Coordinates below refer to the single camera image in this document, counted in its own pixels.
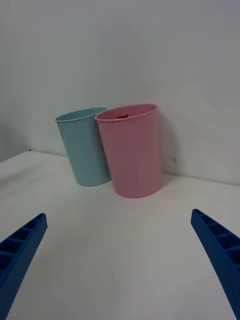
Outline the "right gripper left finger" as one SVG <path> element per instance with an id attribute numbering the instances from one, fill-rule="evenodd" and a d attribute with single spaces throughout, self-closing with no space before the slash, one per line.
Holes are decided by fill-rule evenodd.
<path id="1" fill-rule="evenodd" d="M 47 228 L 40 213 L 0 243 L 0 319 L 7 318 Z"/>

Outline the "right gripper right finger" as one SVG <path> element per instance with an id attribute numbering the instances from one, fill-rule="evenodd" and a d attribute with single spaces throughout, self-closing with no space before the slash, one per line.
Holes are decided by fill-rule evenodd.
<path id="1" fill-rule="evenodd" d="M 198 209 L 190 224 L 220 281 L 231 309 L 240 319 L 240 238 Z"/>

